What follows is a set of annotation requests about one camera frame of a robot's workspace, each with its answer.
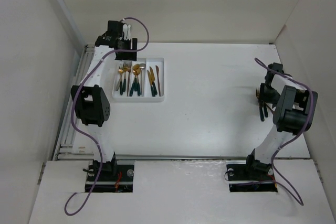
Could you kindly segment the gold fork green handle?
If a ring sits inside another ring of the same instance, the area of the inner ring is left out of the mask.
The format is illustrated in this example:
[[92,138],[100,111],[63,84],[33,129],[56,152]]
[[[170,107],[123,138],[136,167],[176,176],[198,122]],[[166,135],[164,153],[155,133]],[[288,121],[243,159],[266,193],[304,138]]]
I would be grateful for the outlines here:
[[131,61],[125,61],[123,63],[123,72],[124,72],[124,79],[123,79],[123,87],[122,87],[122,91],[126,92],[126,77],[127,77],[127,72],[129,72],[131,70]]

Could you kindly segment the silver rose fork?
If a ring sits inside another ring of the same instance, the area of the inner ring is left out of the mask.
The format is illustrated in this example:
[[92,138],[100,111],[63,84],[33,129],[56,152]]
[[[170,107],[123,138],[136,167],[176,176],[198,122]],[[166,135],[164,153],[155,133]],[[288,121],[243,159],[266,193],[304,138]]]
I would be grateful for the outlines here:
[[[120,63],[120,65],[119,65],[119,69],[121,69],[121,68],[123,68],[123,63]],[[120,75],[119,75],[119,79],[118,79],[118,83],[117,83],[117,86],[116,86],[116,91],[118,91],[119,89],[119,80],[120,80]]]

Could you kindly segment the silver spoon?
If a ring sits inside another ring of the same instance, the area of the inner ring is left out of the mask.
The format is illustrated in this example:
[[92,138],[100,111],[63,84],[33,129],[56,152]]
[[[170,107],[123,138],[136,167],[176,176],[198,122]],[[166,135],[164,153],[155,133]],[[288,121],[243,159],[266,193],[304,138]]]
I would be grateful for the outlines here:
[[146,64],[145,63],[141,63],[139,64],[139,68],[140,68],[140,92],[141,95],[144,94],[144,71],[146,69]]

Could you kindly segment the gold knife green handle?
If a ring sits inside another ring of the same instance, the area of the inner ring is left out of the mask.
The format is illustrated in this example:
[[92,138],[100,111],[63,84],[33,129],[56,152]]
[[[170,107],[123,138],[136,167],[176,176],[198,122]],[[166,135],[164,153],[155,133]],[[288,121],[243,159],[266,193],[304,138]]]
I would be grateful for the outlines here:
[[264,105],[263,105],[263,108],[264,108],[264,116],[267,118],[267,117],[269,117],[269,115],[268,115],[268,110],[267,110],[267,105],[264,103]]
[[149,79],[149,83],[150,83],[152,97],[155,97],[155,91],[154,91],[154,86],[153,86],[153,81],[152,81],[152,78],[151,78],[150,71],[147,70],[147,73],[148,73],[148,79]]
[[158,94],[157,88],[156,88],[156,84],[155,84],[155,76],[154,76],[154,71],[153,68],[150,67],[150,75],[151,75],[151,81],[152,81],[152,86],[153,86],[153,91],[154,91],[154,95]]

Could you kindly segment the rose gold knife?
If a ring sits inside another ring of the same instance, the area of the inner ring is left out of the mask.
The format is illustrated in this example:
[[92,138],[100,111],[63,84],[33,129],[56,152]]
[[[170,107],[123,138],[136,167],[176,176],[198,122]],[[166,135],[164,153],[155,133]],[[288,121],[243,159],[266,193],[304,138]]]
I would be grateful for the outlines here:
[[157,87],[158,87],[158,92],[159,92],[159,96],[161,97],[161,84],[160,84],[160,69],[158,65],[155,65],[156,68],[156,76],[157,76]]

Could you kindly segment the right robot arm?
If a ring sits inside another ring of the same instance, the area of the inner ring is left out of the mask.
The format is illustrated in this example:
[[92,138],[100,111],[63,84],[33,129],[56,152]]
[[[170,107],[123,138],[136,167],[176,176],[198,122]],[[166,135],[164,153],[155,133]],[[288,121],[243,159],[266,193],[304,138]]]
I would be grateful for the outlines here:
[[244,175],[250,179],[268,174],[277,152],[310,129],[318,100],[318,93],[286,74],[282,64],[274,62],[266,66],[260,62],[260,65],[267,73],[258,100],[260,104],[271,104],[275,111],[270,132],[247,156],[243,166]]

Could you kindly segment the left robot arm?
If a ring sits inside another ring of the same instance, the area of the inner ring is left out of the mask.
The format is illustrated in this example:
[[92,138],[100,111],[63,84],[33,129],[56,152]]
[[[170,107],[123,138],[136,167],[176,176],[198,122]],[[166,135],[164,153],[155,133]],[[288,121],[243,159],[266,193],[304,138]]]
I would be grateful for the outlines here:
[[107,31],[96,39],[87,73],[78,85],[71,87],[71,125],[94,145],[92,164],[85,171],[97,181],[112,180],[120,173],[115,151],[102,135],[102,129],[111,114],[107,97],[107,90],[112,87],[108,83],[110,71],[115,63],[120,63],[121,72],[127,72],[127,64],[135,62],[140,51],[127,20],[108,21]]

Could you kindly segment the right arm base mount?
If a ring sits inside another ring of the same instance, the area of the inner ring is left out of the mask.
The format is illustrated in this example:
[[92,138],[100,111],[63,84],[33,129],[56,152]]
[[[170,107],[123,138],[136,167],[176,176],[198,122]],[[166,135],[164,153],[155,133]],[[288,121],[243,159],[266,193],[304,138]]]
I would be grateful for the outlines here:
[[245,164],[227,164],[226,167],[225,178],[231,193],[278,192],[277,186],[272,183],[273,175],[248,171]]

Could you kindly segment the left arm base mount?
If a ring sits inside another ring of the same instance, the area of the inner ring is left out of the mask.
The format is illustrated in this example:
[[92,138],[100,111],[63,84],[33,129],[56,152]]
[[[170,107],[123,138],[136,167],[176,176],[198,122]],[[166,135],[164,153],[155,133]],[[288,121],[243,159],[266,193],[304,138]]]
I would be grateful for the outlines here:
[[[83,169],[87,173],[85,192],[91,190],[96,179],[99,162],[91,162],[87,169]],[[134,179],[133,164],[117,164],[108,169],[107,164],[103,164],[103,169],[98,180],[92,190],[93,193],[132,193]]]

